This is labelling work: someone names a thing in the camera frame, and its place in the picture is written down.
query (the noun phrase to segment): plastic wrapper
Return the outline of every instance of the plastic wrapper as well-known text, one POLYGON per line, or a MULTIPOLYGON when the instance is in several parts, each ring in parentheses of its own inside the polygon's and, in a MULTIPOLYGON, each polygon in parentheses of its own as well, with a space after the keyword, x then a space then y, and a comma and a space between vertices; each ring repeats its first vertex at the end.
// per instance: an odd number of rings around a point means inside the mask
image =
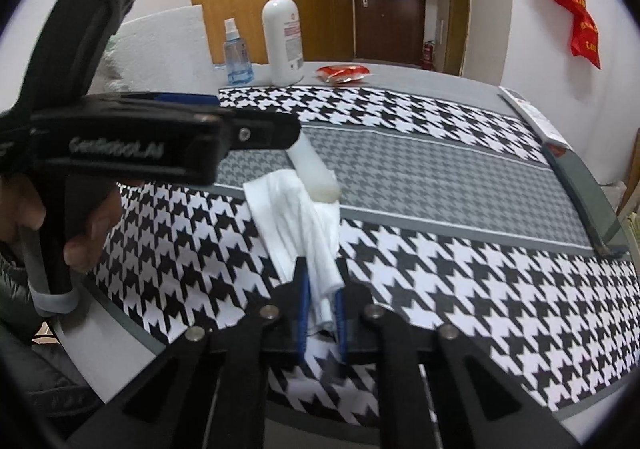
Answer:
POLYGON ((370 76, 371 72, 361 64, 336 64, 334 66, 318 68, 316 75, 323 82, 335 85, 362 80, 370 76))

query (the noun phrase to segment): black and white houndstooth fabric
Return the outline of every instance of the black and white houndstooth fabric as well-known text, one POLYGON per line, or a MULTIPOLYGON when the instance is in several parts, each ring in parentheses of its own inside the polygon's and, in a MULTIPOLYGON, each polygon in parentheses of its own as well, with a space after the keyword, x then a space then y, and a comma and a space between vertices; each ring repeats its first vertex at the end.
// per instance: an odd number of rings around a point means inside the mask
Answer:
POLYGON ((548 165, 519 118, 378 88, 291 86, 220 90, 221 106, 288 111, 300 122, 365 125, 462 142, 548 165))
MULTIPOLYGON (((124 219, 97 286, 170 343, 194 323, 225 328, 280 284, 248 206, 228 196, 124 188, 124 219)), ((636 364, 639 288, 632 265, 342 220, 340 255, 377 301, 413 324, 451 321, 551 410, 604 389, 636 364)), ((309 339, 304 365, 270 373, 270 399, 357 425, 378 420, 375 369, 346 368, 309 339)))

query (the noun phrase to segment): fingernail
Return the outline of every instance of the fingernail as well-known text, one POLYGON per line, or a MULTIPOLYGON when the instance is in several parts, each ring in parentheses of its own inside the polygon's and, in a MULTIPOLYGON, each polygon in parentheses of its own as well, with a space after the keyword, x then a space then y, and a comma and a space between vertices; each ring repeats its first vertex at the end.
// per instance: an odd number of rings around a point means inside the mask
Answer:
POLYGON ((38 209, 36 206, 31 205, 27 200, 22 200, 20 202, 17 221, 21 225, 37 231, 44 223, 44 218, 45 211, 43 208, 38 209))
POLYGON ((105 236, 109 230, 109 219, 102 218, 96 220, 91 226, 91 239, 101 238, 105 236))
POLYGON ((73 243, 65 245, 63 250, 65 263, 74 269, 82 269, 88 265, 87 249, 82 245, 74 245, 73 243))

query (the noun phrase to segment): white spray bottle cap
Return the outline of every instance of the white spray bottle cap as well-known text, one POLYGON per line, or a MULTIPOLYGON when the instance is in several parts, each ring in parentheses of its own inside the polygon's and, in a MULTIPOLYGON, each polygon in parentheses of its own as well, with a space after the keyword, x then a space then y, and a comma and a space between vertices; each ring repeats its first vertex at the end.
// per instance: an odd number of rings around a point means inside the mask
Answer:
POLYGON ((236 26, 236 20, 233 17, 231 19, 225 19, 225 32, 227 41, 232 41, 233 39, 238 39, 240 37, 240 32, 236 26))

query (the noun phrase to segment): black handle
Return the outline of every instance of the black handle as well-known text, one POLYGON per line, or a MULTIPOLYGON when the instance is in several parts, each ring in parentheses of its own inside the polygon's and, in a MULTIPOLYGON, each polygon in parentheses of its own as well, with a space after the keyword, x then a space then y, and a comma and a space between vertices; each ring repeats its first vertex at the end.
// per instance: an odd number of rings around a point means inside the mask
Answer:
POLYGON ((43 317, 65 314, 78 305, 72 270, 63 259, 65 243, 85 231, 89 214, 115 187, 106 178, 31 172, 29 175, 47 209, 39 231, 20 228, 24 264, 36 310, 43 317))

